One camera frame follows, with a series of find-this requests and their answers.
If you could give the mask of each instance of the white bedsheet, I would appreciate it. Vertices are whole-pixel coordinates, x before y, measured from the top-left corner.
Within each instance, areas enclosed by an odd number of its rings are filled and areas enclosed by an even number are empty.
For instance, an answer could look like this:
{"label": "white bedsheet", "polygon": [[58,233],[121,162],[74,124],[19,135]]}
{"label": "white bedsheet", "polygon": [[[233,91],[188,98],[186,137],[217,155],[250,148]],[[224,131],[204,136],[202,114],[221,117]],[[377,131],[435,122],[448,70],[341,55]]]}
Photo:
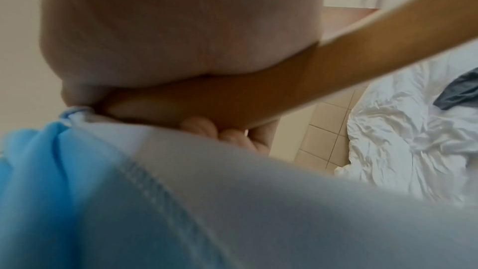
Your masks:
{"label": "white bedsheet", "polygon": [[433,101],[478,67],[478,41],[369,85],[347,130],[350,165],[336,175],[419,199],[478,205],[478,109]]}

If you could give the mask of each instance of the wrinkled sheet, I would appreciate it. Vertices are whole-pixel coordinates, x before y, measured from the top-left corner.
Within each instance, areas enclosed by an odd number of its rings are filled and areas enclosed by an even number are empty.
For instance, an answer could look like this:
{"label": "wrinkled sheet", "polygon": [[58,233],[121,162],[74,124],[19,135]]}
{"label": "wrinkled sheet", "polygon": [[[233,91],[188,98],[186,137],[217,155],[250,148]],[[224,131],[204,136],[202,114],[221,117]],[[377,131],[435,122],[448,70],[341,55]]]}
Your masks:
{"label": "wrinkled sheet", "polygon": [[335,175],[394,192],[478,205],[478,109],[434,100],[478,66],[478,41],[372,82],[352,109],[350,164]]}

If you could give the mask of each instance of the skin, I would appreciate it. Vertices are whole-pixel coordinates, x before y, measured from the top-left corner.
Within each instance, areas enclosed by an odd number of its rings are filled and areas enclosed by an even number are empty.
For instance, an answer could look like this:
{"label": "skin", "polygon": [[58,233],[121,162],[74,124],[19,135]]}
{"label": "skin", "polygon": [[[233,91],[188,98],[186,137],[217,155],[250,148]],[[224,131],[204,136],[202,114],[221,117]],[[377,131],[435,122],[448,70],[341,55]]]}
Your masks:
{"label": "skin", "polygon": [[[42,0],[41,8],[40,48],[70,106],[116,88],[259,71],[317,42],[321,18],[330,31],[369,14],[323,14],[322,0]],[[180,129],[268,154],[276,127],[245,135],[192,117]]]}

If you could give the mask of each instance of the tiled floor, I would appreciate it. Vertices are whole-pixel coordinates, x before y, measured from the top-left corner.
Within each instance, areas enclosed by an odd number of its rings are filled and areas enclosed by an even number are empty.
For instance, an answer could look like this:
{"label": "tiled floor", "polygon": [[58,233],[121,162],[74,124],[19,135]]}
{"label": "tiled floor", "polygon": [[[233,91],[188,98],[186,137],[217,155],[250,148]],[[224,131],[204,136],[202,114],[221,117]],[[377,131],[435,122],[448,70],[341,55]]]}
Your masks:
{"label": "tiled floor", "polygon": [[349,164],[347,120],[367,84],[337,93],[318,103],[295,163],[327,174]]}

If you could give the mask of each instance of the seam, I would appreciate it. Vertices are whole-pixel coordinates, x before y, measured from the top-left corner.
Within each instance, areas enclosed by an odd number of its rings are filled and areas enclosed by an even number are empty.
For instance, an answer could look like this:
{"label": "seam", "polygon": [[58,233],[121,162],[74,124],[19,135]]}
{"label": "seam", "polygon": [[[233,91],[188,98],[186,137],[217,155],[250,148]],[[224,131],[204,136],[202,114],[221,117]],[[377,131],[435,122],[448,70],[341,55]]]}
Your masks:
{"label": "seam", "polygon": [[77,133],[104,144],[107,153],[115,153],[126,161],[126,164],[116,167],[165,219],[168,227],[174,232],[181,245],[189,253],[193,263],[203,269],[234,269],[235,267],[226,259],[219,247],[213,244],[202,227],[193,219],[188,211],[174,198],[167,188],[149,174],[141,165],[130,159],[111,146],[108,142],[97,138],[78,125],[73,124],[72,129]]}

